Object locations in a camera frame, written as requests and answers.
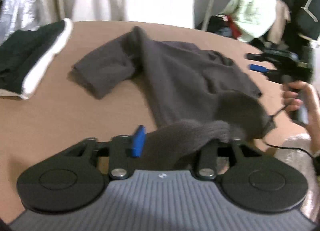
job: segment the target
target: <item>black controller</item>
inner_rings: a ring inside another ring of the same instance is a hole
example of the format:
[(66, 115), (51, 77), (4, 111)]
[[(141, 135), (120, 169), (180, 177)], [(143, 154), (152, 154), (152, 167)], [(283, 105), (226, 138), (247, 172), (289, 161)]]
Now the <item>black controller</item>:
[[(294, 168), (240, 140), (208, 142), (191, 170), (130, 168), (144, 128), (108, 142), (85, 139), (28, 168), (17, 181), (26, 210), (14, 231), (311, 231), (299, 211), (308, 184)], [(109, 157), (108, 174), (97, 169)], [(217, 157), (229, 169), (218, 175)]]
[[(298, 56), (289, 51), (266, 49), (262, 54), (247, 54), (247, 59), (254, 61), (266, 61), (272, 63), (276, 70), (270, 70), (262, 66), (251, 64), (249, 69), (263, 73), (268, 80), (282, 84), (301, 80), (310, 82), (312, 77), (312, 49), (303, 46), (303, 56)], [(301, 91), (299, 99), (304, 100), (304, 93)], [(297, 111), (291, 112), (290, 119), (303, 127), (308, 124), (308, 112), (303, 104)]]

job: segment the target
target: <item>metal bolt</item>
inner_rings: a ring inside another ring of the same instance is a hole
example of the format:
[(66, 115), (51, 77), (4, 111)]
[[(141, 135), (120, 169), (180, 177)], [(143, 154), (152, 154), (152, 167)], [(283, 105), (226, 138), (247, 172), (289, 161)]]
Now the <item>metal bolt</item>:
[(203, 168), (201, 170), (199, 170), (199, 175), (202, 177), (213, 177), (215, 175), (214, 170), (210, 169), (210, 168)]
[(125, 175), (127, 175), (127, 171), (125, 169), (122, 168), (115, 168), (111, 171), (112, 176), (115, 177), (124, 177)]

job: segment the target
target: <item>finger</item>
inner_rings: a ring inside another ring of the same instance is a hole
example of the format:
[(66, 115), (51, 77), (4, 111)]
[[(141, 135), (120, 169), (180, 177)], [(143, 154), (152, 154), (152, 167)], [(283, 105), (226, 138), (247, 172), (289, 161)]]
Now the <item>finger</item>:
[(293, 99), (293, 98), (283, 99), (282, 103), (284, 105), (297, 105), (297, 106), (301, 106), (303, 104), (303, 102), (300, 99)]
[(289, 106), (285, 109), (285, 111), (286, 111), (287, 113), (289, 113), (289, 112), (296, 111), (296, 110), (298, 110), (299, 108), (300, 108), (299, 105), (289, 105)]
[(304, 89), (307, 85), (308, 85), (308, 83), (303, 82), (303, 81), (296, 81), (296, 82), (288, 83), (289, 87), (291, 87), (293, 89), (298, 89), (298, 90)]
[(289, 87), (287, 86), (287, 84), (283, 84), (281, 89), (282, 89), (282, 91), (286, 92), (289, 90)]
[(282, 94), (282, 98), (296, 98), (298, 96), (298, 93), (291, 92), (291, 91), (286, 91)]

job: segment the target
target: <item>blue plastic tab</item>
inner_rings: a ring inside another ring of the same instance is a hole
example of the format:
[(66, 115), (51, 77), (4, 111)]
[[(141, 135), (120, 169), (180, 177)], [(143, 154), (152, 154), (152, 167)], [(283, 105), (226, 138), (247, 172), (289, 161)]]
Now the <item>blue plastic tab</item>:
[(258, 66), (258, 65), (254, 65), (254, 64), (250, 64), (249, 69), (252, 71), (260, 72), (260, 73), (266, 73), (269, 71), (269, 69), (267, 69), (263, 66)]
[(140, 157), (146, 139), (145, 127), (140, 125), (132, 135), (132, 157)]

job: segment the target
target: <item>logo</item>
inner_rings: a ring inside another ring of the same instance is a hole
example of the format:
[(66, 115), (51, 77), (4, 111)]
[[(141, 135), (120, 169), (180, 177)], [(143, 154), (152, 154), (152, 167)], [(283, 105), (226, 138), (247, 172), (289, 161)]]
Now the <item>logo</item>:
[(159, 178), (162, 178), (162, 179), (166, 178), (167, 176), (168, 176), (168, 175), (165, 174), (165, 173), (161, 173), (161, 174), (158, 175), (158, 177), (159, 177)]

